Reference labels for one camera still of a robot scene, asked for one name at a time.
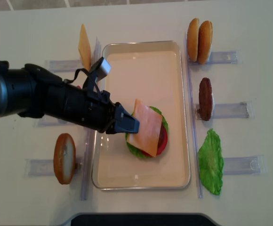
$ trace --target sandwich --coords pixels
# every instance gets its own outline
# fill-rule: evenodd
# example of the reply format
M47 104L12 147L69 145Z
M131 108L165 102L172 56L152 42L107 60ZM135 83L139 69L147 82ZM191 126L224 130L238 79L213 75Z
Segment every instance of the sandwich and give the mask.
M155 107L148 107L136 99L132 115L139 120L139 132L126 134L130 152L138 158L152 158L160 155L168 142L168 124Z

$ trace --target black robotic arm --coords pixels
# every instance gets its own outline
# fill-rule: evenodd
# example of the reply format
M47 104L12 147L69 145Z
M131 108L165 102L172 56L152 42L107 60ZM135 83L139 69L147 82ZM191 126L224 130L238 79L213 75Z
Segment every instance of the black robotic arm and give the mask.
M9 69L7 61L0 61L0 117L17 113L21 117L41 118L47 114L100 133L137 133L139 121L119 102L114 104L110 93L100 91L96 84L109 70L102 57L89 72L77 69L73 80L63 81L37 65ZM82 89L71 85L80 71L87 75Z

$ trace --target green lettuce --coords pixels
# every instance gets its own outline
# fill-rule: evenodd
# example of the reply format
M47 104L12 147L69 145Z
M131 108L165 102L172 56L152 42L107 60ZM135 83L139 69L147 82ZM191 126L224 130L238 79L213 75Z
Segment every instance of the green lettuce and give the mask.
M215 195L220 195L222 187L224 161L221 152L218 134L213 129L209 129L198 151L199 177L206 189Z
M152 110L154 110L155 112L157 112L158 114L160 114L161 116L163 116L161 114L161 111L159 109L157 109L156 107L152 107L150 106L150 108ZM163 126L165 127L166 131L167 131L167 134L168 134L168 123L166 122L165 120L165 117L163 116L163 119L162 119L162 122ZM148 158L151 158L147 155L144 155L138 148L134 147L133 145L131 145L130 143L127 142L127 137L128 137L128 133L125 134L125 140L126 140L126 144L127 144L127 147L129 149L129 151L136 157L140 158L140 159L148 159Z

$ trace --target top bun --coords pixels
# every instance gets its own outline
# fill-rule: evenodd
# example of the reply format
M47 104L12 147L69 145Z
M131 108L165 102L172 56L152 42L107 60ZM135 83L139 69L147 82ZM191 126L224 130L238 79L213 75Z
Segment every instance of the top bun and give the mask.
M197 61L205 64L211 53L213 26L210 21L205 21L199 27Z
M194 18L189 24L188 33L187 33L188 56L189 56L189 59L192 61L197 60L198 29L199 29L199 19Z

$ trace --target orange cheese slice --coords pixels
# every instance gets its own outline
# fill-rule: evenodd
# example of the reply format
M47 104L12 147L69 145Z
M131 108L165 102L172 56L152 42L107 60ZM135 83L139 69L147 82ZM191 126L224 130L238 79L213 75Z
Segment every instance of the orange cheese slice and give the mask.
M127 142L155 157L163 117L138 99L135 102L133 116L139 120L140 128L138 133L128 135Z
M81 30L80 30L78 50L79 50L84 68L89 71L90 63L91 63L91 50L90 50L90 45L88 41L88 35L86 34L84 24L82 24Z

